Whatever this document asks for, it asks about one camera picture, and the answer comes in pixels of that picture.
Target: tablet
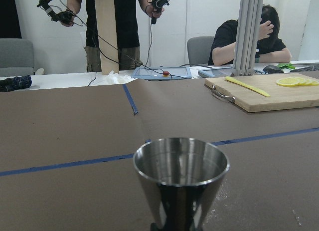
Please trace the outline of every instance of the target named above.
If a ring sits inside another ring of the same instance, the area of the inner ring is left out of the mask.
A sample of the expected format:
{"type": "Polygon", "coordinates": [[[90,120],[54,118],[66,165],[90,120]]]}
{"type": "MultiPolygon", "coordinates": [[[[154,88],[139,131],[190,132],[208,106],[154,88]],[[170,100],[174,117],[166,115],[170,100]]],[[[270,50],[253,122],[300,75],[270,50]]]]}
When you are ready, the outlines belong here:
{"type": "Polygon", "coordinates": [[[233,68],[222,68],[222,69],[205,69],[205,70],[199,70],[198,75],[200,75],[203,78],[211,78],[211,77],[221,77],[230,75],[232,72],[234,72],[233,68]]]}
{"type": "Polygon", "coordinates": [[[189,67],[137,67],[133,71],[132,77],[153,81],[192,78],[189,67]]]}

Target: black cable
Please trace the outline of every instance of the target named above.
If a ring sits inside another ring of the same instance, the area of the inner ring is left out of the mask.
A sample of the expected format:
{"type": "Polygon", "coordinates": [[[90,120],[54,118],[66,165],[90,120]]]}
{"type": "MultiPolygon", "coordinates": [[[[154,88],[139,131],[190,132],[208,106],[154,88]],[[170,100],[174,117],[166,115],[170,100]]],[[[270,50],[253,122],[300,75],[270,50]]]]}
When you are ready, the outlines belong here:
{"type": "Polygon", "coordinates": [[[211,69],[211,67],[206,66],[206,65],[194,65],[194,64],[185,64],[185,65],[180,65],[180,67],[182,67],[182,66],[187,66],[187,65],[189,65],[189,66],[200,66],[200,67],[205,67],[205,68],[209,68],[209,69],[211,69]]]}
{"type": "Polygon", "coordinates": [[[91,82],[90,82],[87,86],[90,86],[90,84],[91,84],[93,81],[96,80],[96,73],[97,73],[97,71],[95,71],[95,78],[94,78],[93,80],[91,80],[91,82]]]}
{"type": "MultiPolygon", "coordinates": [[[[64,4],[61,0],[59,0],[59,1],[60,1],[68,10],[72,11],[72,10],[69,9],[69,8],[66,6],[66,4],[64,4]]],[[[82,22],[82,24],[84,24],[88,29],[90,29],[90,30],[91,30],[93,33],[95,33],[99,38],[101,38],[106,44],[108,44],[109,46],[111,46],[112,48],[114,48],[115,50],[117,50],[119,53],[122,53],[121,50],[118,50],[116,47],[114,47],[113,45],[111,45],[110,43],[108,43],[106,40],[104,40],[102,37],[100,37],[100,35],[99,35],[96,31],[94,31],[93,29],[91,29],[90,27],[88,27],[87,24],[86,24],[80,17],[78,17],[73,11],[72,11],[72,14],[73,14],[75,17],[77,17],[77,18],[82,22]]],[[[152,38],[152,24],[151,24],[150,30],[151,30],[151,40],[152,40],[152,39],[153,39],[153,38],[152,38]]],[[[110,61],[112,61],[112,62],[115,62],[115,63],[117,63],[117,64],[120,64],[120,65],[123,65],[123,64],[121,64],[121,63],[119,63],[119,62],[117,62],[117,61],[115,61],[115,60],[112,60],[111,58],[107,57],[107,56],[101,51],[101,49],[100,49],[99,47],[97,47],[97,48],[99,49],[100,53],[101,53],[105,58],[107,58],[108,60],[110,60],[110,61]]],[[[136,60],[134,60],[133,58],[129,57],[129,56],[126,55],[126,54],[124,54],[124,55],[125,55],[126,57],[128,57],[129,59],[131,59],[132,61],[134,61],[136,64],[139,64],[140,66],[143,66],[143,67],[145,67],[146,69],[152,70],[152,71],[154,71],[155,73],[158,73],[158,74],[163,74],[163,73],[160,73],[160,72],[157,72],[157,71],[153,70],[153,69],[150,68],[150,67],[147,67],[146,65],[144,65],[144,64],[142,64],[142,63],[137,62],[136,60]]],[[[185,78],[185,77],[178,76],[178,75],[172,75],[172,74],[170,74],[170,73],[168,73],[168,75],[171,76],[171,79],[172,79],[173,76],[174,76],[174,77],[183,78],[183,79],[187,79],[187,78],[185,78]]]]}
{"type": "Polygon", "coordinates": [[[148,64],[148,61],[149,61],[149,55],[150,55],[150,49],[151,49],[151,45],[152,45],[152,42],[153,42],[153,36],[152,36],[152,23],[150,25],[150,33],[151,33],[151,42],[150,42],[150,46],[149,46],[149,50],[148,50],[148,59],[146,60],[146,64],[145,66],[148,64]]]}
{"type": "Polygon", "coordinates": [[[50,7],[56,7],[56,8],[58,8],[60,11],[62,11],[62,9],[59,7],[59,6],[57,6],[57,5],[51,5],[50,7]]]}

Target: white wall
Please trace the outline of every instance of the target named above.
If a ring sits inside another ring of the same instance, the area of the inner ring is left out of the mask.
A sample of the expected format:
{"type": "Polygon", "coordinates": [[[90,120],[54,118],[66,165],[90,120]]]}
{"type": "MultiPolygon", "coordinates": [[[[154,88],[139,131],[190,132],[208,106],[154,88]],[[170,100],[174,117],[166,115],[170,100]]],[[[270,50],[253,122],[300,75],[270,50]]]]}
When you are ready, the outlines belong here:
{"type": "Polygon", "coordinates": [[[319,0],[311,0],[299,60],[319,59],[319,0]]]}
{"type": "MultiPolygon", "coordinates": [[[[85,72],[86,58],[80,32],[84,32],[86,28],[64,27],[51,21],[43,10],[36,7],[38,1],[16,0],[22,37],[30,39],[34,44],[35,68],[44,68],[46,74],[85,72]]],[[[264,0],[264,3],[277,8],[281,19],[280,36],[291,50],[294,59],[299,57],[310,2],[302,1],[264,0]]],[[[50,5],[57,5],[65,10],[59,0],[52,1],[50,5]]],[[[152,25],[151,64],[148,65],[187,64],[187,40],[199,35],[215,35],[217,28],[224,21],[238,18],[239,5],[240,0],[171,0],[170,5],[164,7],[162,17],[152,25]]],[[[78,15],[86,21],[85,1],[82,2],[78,15]]],[[[141,60],[145,63],[151,39],[150,20],[138,4],[137,19],[141,60]]]]}

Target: gray chair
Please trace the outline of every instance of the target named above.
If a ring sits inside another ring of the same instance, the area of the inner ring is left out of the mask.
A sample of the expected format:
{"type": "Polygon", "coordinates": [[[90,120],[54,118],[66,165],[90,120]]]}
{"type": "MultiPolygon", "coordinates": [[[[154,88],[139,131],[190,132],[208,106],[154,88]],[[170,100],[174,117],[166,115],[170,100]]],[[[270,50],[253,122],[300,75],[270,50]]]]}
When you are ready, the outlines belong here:
{"type": "Polygon", "coordinates": [[[0,76],[34,75],[33,44],[27,39],[0,39],[0,76]]]}
{"type": "Polygon", "coordinates": [[[187,41],[189,64],[203,65],[208,63],[213,36],[198,36],[187,41]]]}

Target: wooden cutting board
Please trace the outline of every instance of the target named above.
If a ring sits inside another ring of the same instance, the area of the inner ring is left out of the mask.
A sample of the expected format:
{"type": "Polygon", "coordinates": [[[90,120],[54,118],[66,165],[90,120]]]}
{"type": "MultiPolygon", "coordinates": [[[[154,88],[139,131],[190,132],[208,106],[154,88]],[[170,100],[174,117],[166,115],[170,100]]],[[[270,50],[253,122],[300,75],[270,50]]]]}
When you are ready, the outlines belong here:
{"type": "Polygon", "coordinates": [[[224,77],[206,78],[205,85],[210,88],[215,85],[216,90],[221,94],[234,96],[235,104],[248,112],[319,106],[319,85],[284,87],[276,84],[276,80],[289,76],[319,81],[305,75],[289,73],[235,77],[237,80],[266,91],[270,97],[226,81],[224,77]]]}

